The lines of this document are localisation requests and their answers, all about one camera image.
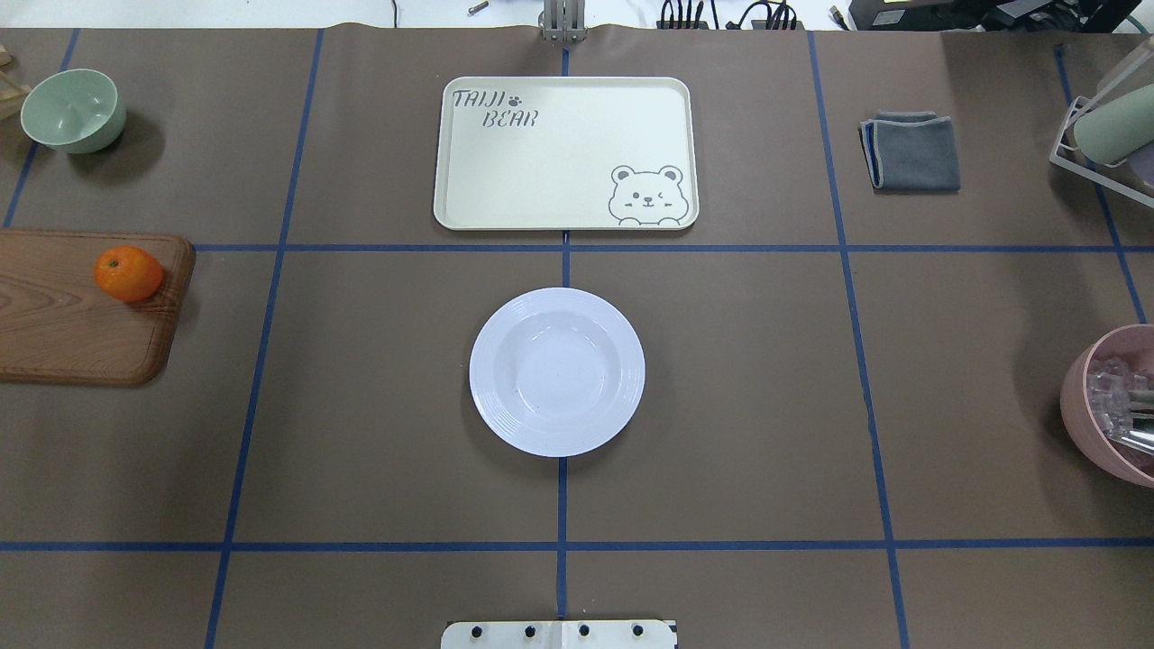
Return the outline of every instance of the bear illustration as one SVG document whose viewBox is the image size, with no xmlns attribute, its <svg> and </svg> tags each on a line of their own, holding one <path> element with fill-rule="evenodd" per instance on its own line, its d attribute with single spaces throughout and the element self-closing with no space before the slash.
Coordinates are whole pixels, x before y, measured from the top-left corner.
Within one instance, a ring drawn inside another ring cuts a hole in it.
<svg viewBox="0 0 1154 649">
<path fill-rule="evenodd" d="M 634 171 L 621 165 L 613 170 L 609 214 L 620 225 L 681 224 L 689 201 L 681 193 L 681 170 L 666 165 L 658 171 Z"/>
</svg>

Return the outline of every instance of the table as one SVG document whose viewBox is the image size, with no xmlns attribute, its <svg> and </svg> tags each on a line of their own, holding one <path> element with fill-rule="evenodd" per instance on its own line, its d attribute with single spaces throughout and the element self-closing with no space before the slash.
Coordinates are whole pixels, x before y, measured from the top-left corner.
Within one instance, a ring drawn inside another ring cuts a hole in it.
<svg viewBox="0 0 1154 649">
<path fill-rule="evenodd" d="M 1145 321 L 1154 221 L 1046 162 L 1065 88 L 1133 39 L 3 42 L 18 79 L 93 67 L 129 102 L 87 157 L 0 124 L 3 225 L 174 232 L 197 266 L 153 382 L 0 385 L 0 643 L 436 647 L 451 620 L 559 616 L 676 619 L 682 647 L 1149 637 L 1154 492 L 1078 453 L 1057 393 Z M 466 74 L 681 79 L 697 223 L 440 227 L 440 94 Z M 954 117 L 962 191 L 875 194 L 856 125 L 878 109 Z M 616 305 L 649 374 L 621 435 L 561 461 L 501 442 L 467 390 L 488 315 L 556 285 Z"/>
</svg>

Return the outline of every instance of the wood grain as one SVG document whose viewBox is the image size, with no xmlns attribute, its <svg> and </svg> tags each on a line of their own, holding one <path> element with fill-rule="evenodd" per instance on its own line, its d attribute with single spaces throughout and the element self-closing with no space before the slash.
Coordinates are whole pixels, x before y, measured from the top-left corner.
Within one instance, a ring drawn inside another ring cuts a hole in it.
<svg viewBox="0 0 1154 649">
<path fill-rule="evenodd" d="M 121 245 L 164 267 L 148 300 L 121 303 L 92 279 L 100 253 Z M 0 380 L 147 382 L 167 361 L 194 262 L 170 234 L 0 230 Z"/>
</svg>

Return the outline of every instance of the folded towel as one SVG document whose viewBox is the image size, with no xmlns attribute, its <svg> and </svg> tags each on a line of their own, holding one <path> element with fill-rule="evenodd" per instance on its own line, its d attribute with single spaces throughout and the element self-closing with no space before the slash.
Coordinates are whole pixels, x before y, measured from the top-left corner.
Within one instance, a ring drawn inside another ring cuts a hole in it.
<svg viewBox="0 0 1154 649">
<path fill-rule="evenodd" d="M 878 112 L 861 122 L 861 136 L 874 187 L 905 192 L 961 188 L 949 117 L 929 111 Z"/>
</svg>

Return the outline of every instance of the green cup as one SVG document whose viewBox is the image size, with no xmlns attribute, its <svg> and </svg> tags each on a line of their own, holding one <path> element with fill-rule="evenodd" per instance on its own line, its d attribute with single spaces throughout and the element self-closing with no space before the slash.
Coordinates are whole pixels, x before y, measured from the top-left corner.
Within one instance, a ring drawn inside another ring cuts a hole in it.
<svg viewBox="0 0 1154 649">
<path fill-rule="evenodd" d="M 95 69 L 70 69 L 42 81 L 24 99 L 20 125 L 29 137 L 66 154 L 107 147 L 125 128 L 117 84 Z"/>
<path fill-rule="evenodd" d="M 1078 118 L 1074 142 L 1099 164 L 1117 164 L 1154 142 L 1154 83 Z"/>
</svg>

